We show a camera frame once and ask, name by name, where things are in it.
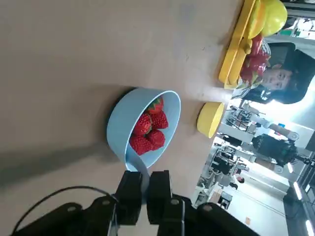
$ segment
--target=wooden table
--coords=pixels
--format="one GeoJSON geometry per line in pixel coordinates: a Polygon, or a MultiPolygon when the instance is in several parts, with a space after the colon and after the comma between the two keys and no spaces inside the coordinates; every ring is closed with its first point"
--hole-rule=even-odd
{"type": "MultiPolygon", "coordinates": [[[[172,89],[182,100],[174,139],[150,169],[169,169],[190,197],[211,147],[196,119],[206,101],[227,103],[218,72],[242,0],[29,0],[1,5],[0,222],[55,189],[89,184],[114,192],[124,172],[103,142],[104,117],[131,87],[172,89]]],[[[67,201],[60,194],[30,222],[67,201]]],[[[143,212],[121,235],[155,235],[143,212]]]]}

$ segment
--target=black cable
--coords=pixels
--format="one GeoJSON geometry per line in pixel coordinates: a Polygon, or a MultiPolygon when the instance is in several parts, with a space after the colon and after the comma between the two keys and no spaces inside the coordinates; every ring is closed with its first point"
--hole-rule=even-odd
{"type": "Polygon", "coordinates": [[[115,196],[110,195],[108,192],[101,190],[99,188],[95,188],[95,187],[91,187],[91,186],[85,186],[85,185],[78,185],[78,186],[71,186],[71,187],[66,187],[66,188],[62,188],[59,190],[56,190],[55,192],[49,194],[48,196],[44,197],[43,199],[39,200],[37,203],[35,203],[33,206],[31,206],[22,216],[21,218],[18,220],[18,222],[15,224],[13,231],[12,231],[12,235],[14,235],[16,233],[16,231],[18,230],[19,226],[21,225],[22,221],[36,208],[38,207],[40,204],[42,204],[44,201],[46,201],[47,199],[61,193],[67,190],[71,190],[71,189],[89,189],[95,192],[99,192],[102,193],[104,195],[109,195],[111,196],[117,203],[118,200],[115,196]]]}

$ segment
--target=red strawberry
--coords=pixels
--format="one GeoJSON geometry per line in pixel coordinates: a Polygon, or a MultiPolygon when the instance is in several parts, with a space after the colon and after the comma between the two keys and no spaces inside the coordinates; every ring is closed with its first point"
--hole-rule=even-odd
{"type": "Polygon", "coordinates": [[[165,129],[168,127],[166,115],[163,111],[157,114],[150,114],[152,129],[165,129]]]}
{"type": "Polygon", "coordinates": [[[143,136],[132,135],[129,139],[130,146],[138,154],[142,155],[148,151],[151,151],[153,145],[143,136]]]}
{"type": "Polygon", "coordinates": [[[147,139],[153,145],[152,150],[159,149],[160,147],[164,146],[165,143],[165,136],[164,134],[159,131],[158,129],[152,130],[148,135],[147,139]]]}
{"type": "Polygon", "coordinates": [[[155,99],[147,108],[149,114],[157,114],[160,113],[163,109],[164,101],[163,97],[158,97],[155,99]]]}
{"type": "Polygon", "coordinates": [[[136,135],[145,135],[151,130],[151,119],[148,114],[142,114],[137,121],[133,133],[136,135]]]}

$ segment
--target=wall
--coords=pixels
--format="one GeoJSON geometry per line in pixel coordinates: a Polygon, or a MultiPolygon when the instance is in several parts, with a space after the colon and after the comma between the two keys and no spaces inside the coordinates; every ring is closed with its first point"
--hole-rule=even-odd
{"type": "Polygon", "coordinates": [[[249,227],[261,236],[287,236],[283,202],[249,184],[238,186],[224,188],[233,195],[228,212],[243,223],[250,218],[249,227]]]}

